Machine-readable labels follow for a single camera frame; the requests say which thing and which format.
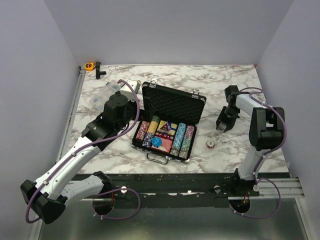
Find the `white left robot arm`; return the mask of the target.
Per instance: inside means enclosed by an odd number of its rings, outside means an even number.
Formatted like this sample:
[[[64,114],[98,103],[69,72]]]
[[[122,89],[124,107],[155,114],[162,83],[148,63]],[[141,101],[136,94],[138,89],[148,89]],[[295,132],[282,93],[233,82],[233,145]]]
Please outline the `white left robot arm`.
[[[107,197],[116,192],[129,192],[128,187],[114,188],[111,179],[101,171],[70,184],[79,170],[99,155],[114,140],[127,134],[141,120],[151,120],[153,109],[140,108],[136,97],[129,100],[119,92],[111,95],[104,109],[89,122],[74,146],[51,169],[35,181],[25,180],[20,190],[27,204],[25,221],[42,220],[50,224],[57,220],[68,205],[86,197]]]

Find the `white red poker chip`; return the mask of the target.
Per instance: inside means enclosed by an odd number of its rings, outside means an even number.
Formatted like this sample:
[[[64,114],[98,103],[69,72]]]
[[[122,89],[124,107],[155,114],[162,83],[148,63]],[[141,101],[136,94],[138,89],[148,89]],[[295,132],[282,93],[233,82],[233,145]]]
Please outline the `white red poker chip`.
[[[215,147],[215,141],[212,140],[212,139],[209,139],[207,142],[206,142],[206,146],[209,148],[209,149],[213,149]]]
[[[223,132],[224,132],[224,129],[223,129],[222,127],[219,127],[219,128],[217,129],[217,131],[220,132],[220,133],[223,133]]]

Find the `blue small blind button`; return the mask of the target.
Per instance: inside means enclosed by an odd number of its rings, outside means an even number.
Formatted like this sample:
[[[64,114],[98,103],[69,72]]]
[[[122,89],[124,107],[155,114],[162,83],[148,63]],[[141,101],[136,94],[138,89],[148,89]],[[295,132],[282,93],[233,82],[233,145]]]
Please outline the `blue small blind button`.
[[[151,141],[152,146],[155,147],[155,148],[160,147],[162,145],[162,142],[163,142],[162,139],[160,137],[157,137],[157,136],[154,137],[152,139],[152,141]]]

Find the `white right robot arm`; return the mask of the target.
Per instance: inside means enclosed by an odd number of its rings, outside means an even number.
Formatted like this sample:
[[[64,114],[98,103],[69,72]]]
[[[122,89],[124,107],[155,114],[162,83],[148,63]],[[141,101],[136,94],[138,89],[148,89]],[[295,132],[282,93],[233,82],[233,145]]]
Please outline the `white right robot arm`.
[[[251,117],[248,133],[250,147],[229,185],[230,192],[236,196],[254,188],[265,158],[280,149],[287,138],[284,109],[254,98],[262,90],[257,87],[253,89],[257,91],[248,92],[247,87],[240,90],[236,85],[225,88],[227,106],[222,108],[216,120],[216,130],[225,133],[235,126],[241,111]]]

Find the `red playing card deck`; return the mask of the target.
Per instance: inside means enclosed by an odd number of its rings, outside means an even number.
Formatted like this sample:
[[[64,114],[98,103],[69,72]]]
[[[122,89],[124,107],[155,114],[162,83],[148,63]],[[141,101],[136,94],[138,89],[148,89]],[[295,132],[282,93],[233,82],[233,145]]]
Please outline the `red playing card deck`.
[[[169,139],[163,139],[163,138],[161,138],[161,139],[162,139],[162,145],[160,147],[155,148],[151,144],[151,148],[165,152],[165,153],[169,153],[171,150],[173,141],[171,141]]]

